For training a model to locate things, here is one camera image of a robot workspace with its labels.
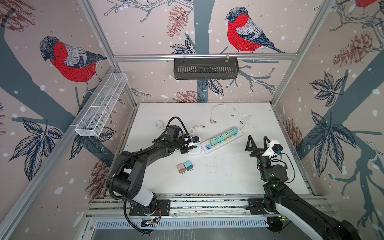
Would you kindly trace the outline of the teal charger beside pink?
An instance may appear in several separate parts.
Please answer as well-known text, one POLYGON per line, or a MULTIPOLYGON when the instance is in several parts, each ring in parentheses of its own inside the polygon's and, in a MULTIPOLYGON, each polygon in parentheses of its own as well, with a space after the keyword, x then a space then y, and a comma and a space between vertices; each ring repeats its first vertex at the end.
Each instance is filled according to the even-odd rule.
POLYGON ((185 162, 184 166, 185 166, 187 171, 191 171, 193 169, 193 167, 194 167, 191 161, 185 162))

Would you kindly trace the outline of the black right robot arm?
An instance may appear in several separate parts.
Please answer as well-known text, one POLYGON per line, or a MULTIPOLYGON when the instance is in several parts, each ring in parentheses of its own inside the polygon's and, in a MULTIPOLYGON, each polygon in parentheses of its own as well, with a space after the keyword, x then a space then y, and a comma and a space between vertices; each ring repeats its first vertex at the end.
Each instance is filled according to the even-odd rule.
POLYGON ((272 165, 272 157, 282 155, 277 141, 264 137, 264 147, 258 148, 248 136, 245 151, 257 159, 261 180, 265 182, 263 209, 269 214, 287 217, 312 240, 359 240, 356 228, 346 220, 338 221, 299 197, 288 183, 287 166, 272 165))

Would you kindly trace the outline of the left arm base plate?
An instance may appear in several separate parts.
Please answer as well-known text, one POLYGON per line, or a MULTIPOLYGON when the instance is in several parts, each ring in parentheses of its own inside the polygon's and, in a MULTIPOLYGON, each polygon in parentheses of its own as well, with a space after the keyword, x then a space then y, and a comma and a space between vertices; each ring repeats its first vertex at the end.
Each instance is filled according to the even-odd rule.
POLYGON ((170 200, 153 200, 148 206, 133 204, 130 207, 130 217, 168 216, 170 214, 170 200))

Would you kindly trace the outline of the teal charger plug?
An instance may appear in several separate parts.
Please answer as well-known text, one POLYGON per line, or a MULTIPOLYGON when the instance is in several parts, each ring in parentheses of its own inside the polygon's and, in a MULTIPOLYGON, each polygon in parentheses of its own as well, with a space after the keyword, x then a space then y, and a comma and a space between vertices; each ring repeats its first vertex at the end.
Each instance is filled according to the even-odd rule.
POLYGON ((237 127, 235 127, 232 129, 232 131, 233 131, 233 135, 236 135, 238 133, 239 129, 237 127))
POLYGON ((217 143, 220 143, 223 140, 223 136, 222 135, 217 136, 216 139, 217 139, 217 143))

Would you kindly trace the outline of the blue square power socket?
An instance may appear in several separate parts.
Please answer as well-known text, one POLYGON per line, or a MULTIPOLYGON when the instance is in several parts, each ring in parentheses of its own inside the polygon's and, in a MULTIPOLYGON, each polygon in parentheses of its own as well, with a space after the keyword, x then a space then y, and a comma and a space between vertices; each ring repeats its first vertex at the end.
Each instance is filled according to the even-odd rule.
POLYGON ((157 128, 162 129, 162 130, 166 129, 165 123, 163 121, 160 121, 160 120, 156 121, 156 126, 157 126, 157 128))

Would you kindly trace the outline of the white multicolour power strip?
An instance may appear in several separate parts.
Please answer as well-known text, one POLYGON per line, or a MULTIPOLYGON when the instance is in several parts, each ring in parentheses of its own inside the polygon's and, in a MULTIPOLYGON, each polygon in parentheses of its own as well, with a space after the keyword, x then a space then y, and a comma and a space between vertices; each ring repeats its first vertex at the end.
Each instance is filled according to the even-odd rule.
POLYGON ((241 120, 240 120, 240 122, 241 122, 241 123, 240 123, 240 126, 239 126, 239 127, 238 127, 238 126, 235 126, 235 127, 237 127, 237 128, 239 129, 239 131, 238 131, 238 133, 237 133, 236 135, 232 135, 231 137, 228 137, 226 140, 222 140, 220 143, 217 143, 216 145, 211 146, 211 144, 210 144, 210 140, 211 140, 211 139, 216 138, 217 136, 220 136, 220 135, 223 136, 224 133, 226 133, 227 131, 232 130, 233 128, 235 128, 235 127, 232 127, 232 128, 230 128, 230 129, 227 129, 226 131, 220 133, 219 135, 213 136, 212 138, 209 138, 209 139, 205 140, 204 142, 201 142, 202 151, 203 151, 205 154, 213 153, 214 151, 216 151, 216 150, 218 150, 218 149, 220 149, 220 148, 222 148, 222 147, 228 145, 229 143, 234 142, 235 140, 239 139, 240 137, 242 137, 242 136, 244 135, 243 130, 244 130, 244 128, 247 126, 247 124, 248 124, 248 120, 249 120, 249 118, 251 117, 250 115, 244 115, 244 114, 241 114, 240 112, 238 112, 238 111, 237 111, 234 107, 232 107, 232 106, 224 105, 224 104, 219 104, 219 105, 216 105, 216 106, 212 109, 212 112, 211 112, 211 115, 210 115, 210 123, 211 123, 211 124, 216 124, 216 123, 217 123, 217 121, 213 119, 213 115, 214 115, 215 110, 216 110, 218 107, 229 107, 229 108, 231 108, 231 109, 235 112, 235 114, 240 115, 241 117, 244 117, 245 120, 244 120, 244 119, 241 119, 241 120))

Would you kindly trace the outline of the teal charger plug bottom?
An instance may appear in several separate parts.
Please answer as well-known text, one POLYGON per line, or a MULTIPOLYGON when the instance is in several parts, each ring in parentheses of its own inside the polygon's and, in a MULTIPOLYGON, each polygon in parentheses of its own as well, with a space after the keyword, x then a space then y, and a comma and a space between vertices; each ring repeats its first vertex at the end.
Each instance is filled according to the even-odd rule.
POLYGON ((217 139, 217 143, 220 143, 223 140, 223 136, 222 135, 217 136, 216 139, 217 139))

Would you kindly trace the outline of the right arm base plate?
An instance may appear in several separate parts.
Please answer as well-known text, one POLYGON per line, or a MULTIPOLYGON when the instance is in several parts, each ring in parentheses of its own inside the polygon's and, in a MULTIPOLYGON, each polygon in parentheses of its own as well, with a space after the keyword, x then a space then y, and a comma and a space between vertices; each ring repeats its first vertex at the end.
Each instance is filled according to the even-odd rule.
POLYGON ((251 198, 248 199, 247 210, 250 211, 251 215, 276 215, 281 218, 286 218, 278 212, 276 207, 276 201, 265 198, 251 198))

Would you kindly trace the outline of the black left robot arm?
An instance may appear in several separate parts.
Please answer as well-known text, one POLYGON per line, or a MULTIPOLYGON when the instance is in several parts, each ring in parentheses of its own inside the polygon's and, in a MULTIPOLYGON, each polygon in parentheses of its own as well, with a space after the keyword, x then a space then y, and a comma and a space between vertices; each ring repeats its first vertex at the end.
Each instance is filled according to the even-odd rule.
POLYGON ((127 213, 127 203, 137 206, 144 214, 162 214, 157 205, 157 195, 143 187, 146 168, 155 161, 172 155, 176 150, 186 154, 196 148, 198 136, 191 136, 179 117, 172 117, 162 134, 152 145, 136 152, 123 151, 109 171, 106 187, 114 200, 123 201, 123 212, 128 224, 143 236, 154 230, 141 229, 134 225, 127 213))

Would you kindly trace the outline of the white square power socket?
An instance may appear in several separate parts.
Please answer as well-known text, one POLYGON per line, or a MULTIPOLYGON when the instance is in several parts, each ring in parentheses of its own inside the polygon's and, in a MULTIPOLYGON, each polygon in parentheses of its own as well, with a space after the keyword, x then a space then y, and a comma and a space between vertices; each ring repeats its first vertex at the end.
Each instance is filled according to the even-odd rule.
MULTIPOLYGON (((205 126, 204 125, 197 125, 197 126, 194 126, 194 127, 192 127, 192 128, 188 128, 187 130, 188 130, 188 133, 189 133, 189 135, 190 135, 190 137, 191 137, 191 140, 192 140, 192 137, 193 136, 198 136, 198 137, 200 137, 200 135, 199 135, 199 133, 201 132, 201 130, 203 130, 205 128, 205 126)), ((197 147, 195 147, 193 150, 191 150, 191 151, 189 151, 188 153, 187 153, 187 155, 188 156, 197 156, 197 155, 199 155, 199 154, 201 154, 202 153, 202 147, 201 147, 201 144, 200 144, 200 146, 197 148, 197 147)))

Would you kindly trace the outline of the pink USB charger plug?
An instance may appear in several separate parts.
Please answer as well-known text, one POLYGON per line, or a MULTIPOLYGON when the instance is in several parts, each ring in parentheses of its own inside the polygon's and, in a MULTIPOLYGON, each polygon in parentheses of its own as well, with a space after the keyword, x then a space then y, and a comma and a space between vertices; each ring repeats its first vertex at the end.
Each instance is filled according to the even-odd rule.
POLYGON ((184 174, 187 171, 187 169, 183 163, 178 164, 177 169, 178 169, 179 174, 184 174))

